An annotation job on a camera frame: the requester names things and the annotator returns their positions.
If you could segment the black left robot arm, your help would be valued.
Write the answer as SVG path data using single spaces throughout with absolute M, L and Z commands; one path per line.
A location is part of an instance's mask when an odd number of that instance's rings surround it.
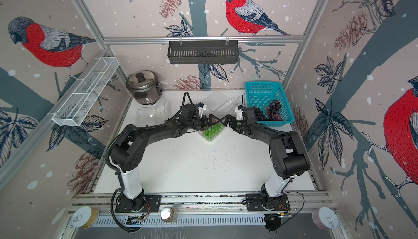
M 217 117 L 205 114 L 206 105 L 193 103 L 185 92 L 180 109 L 164 123 L 153 126 L 137 127 L 127 125 L 108 145 L 105 151 L 106 165 L 115 171 L 120 188 L 119 198 L 127 211 L 139 212 L 147 206 L 145 192 L 140 184 L 139 167 L 148 145 L 178 138 L 189 130 L 203 131 L 216 124 Z

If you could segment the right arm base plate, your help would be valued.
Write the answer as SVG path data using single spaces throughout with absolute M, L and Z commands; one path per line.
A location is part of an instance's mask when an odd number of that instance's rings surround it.
M 266 192 L 246 194 L 245 199 L 241 201 L 245 205 L 247 211 L 290 211 L 290 203 L 288 196 L 282 194 L 278 197 L 272 198 Z

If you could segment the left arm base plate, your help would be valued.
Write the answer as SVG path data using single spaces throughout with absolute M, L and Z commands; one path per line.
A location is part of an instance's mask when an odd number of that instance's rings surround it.
M 159 194 L 140 194 L 135 199 L 129 199 L 124 193 L 116 199 L 116 213 L 157 213 L 162 196 Z

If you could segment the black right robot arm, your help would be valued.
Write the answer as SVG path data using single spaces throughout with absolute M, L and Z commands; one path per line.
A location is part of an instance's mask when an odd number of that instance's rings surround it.
M 236 113 L 236 116 L 227 114 L 218 121 L 239 134 L 267 144 L 274 169 L 270 179 L 262 184 L 253 207 L 260 205 L 267 211 L 289 211 L 285 188 L 310 169 L 303 141 L 295 131 L 278 131 L 259 123 L 253 107 L 238 106 Z

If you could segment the teal plastic basket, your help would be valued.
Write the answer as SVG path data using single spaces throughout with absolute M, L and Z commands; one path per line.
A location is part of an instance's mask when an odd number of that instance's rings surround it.
M 281 127 L 295 122 L 295 117 L 281 83 L 273 81 L 249 81 L 245 84 L 248 107 L 255 107 L 258 122 L 270 127 Z

